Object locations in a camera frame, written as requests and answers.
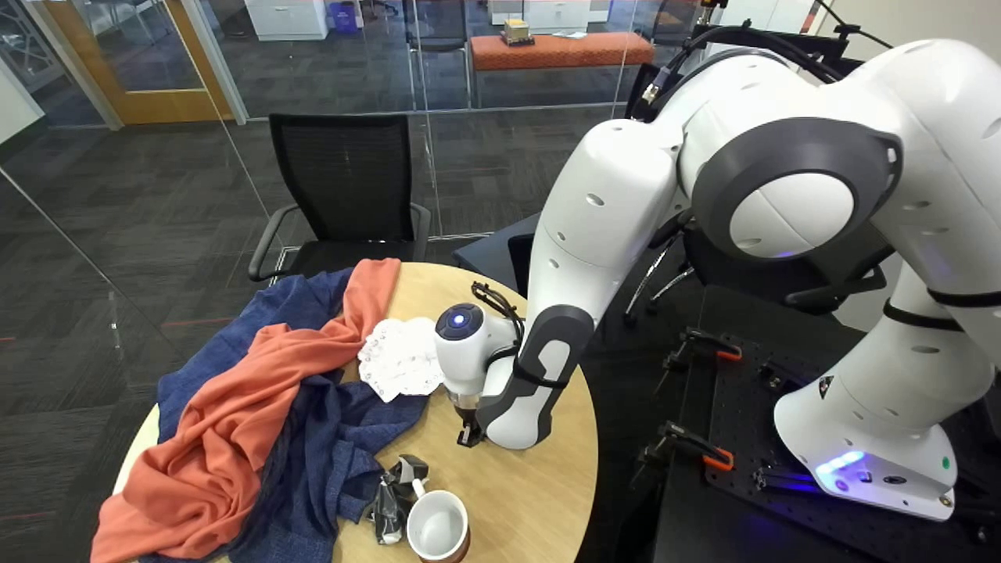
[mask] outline wooden table top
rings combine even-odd
[[[484,274],[435,267],[404,263],[396,292],[391,299],[391,318],[437,318],[440,310],[460,299],[472,299],[470,286],[491,281]],[[522,297],[497,281],[491,287],[525,310]],[[133,457],[155,445],[155,406],[137,430],[117,492],[125,488]],[[525,563],[525,561],[575,561],[589,533],[594,488],[597,488],[597,424],[591,391],[582,372],[575,372],[553,406],[553,433],[532,451],[499,451],[489,441],[474,448],[457,448],[460,415],[446,403],[445,391],[435,391],[425,415],[379,453],[382,467],[396,463],[399,453],[414,453],[431,467],[430,492],[446,488],[464,497],[470,511],[472,546],[466,563]],[[407,541],[395,547],[375,546],[371,523],[342,523],[334,541],[339,563],[382,563],[407,561],[416,554]]]

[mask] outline orange cloth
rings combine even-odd
[[[90,561],[204,561],[237,537],[299,378],[358,356],[385,318],[396,273],[396,261],[362,261],[342,316],[319,333],[259,329],[247,356],[191,396],[178,436],[141,453],[125,492],[102,501]]]

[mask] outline white mug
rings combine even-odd
[[[416,503],[407,515],[407,546],[425,563],[460,563],[470,552],[470,512],[449,492],[425,492],[414,482]]]

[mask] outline white cloth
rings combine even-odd
[[[396,394],[431,394],[440,386],[431,318],[382,318],[358,360],[361,378],[385,403]]]

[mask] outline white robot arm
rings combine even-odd
[[[532,448],[551,433],[677,190],[735,261],[802,257],[872,223],[906,263],[886,318],[775,403],[775,433],[823,492],[948,521],[957,463],[940,424],[982,396],[1001,360],[1001,255],[985,243],[1001,241],[998,92],[1001,68],[957,42],[887,51],[834,86],[735,53],[683,82],[656,123],[591,130],[535,231],[520,353],[472,375],[484,436]]]

